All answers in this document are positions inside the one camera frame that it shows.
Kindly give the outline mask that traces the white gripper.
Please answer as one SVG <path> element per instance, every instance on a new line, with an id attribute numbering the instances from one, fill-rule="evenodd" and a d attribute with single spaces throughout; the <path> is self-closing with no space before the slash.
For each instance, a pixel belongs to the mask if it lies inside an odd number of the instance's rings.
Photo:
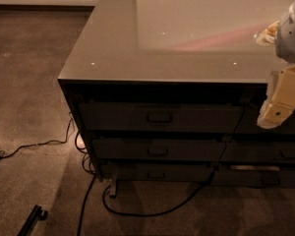
<path id="1" fill-rule="evenodd" d="M 274 129 L 295 111 L 295 64 L 271 73 L 266 96 L 257 125 L 263 129 Z"/>

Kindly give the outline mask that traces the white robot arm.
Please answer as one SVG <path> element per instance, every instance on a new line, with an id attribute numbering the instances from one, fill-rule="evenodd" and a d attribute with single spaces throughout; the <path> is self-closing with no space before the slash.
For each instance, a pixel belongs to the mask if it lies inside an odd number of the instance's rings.
<path id="1" fill-rule="evenodd" d="M 295 0 L 288 10 L 256 38 L 261 46 L 274 46 L 278 58 L 289 66 L 272 72 L 267 81 L 266 100 L 257 120 L 263 129 L 280 126 L 295 111 Z"/>

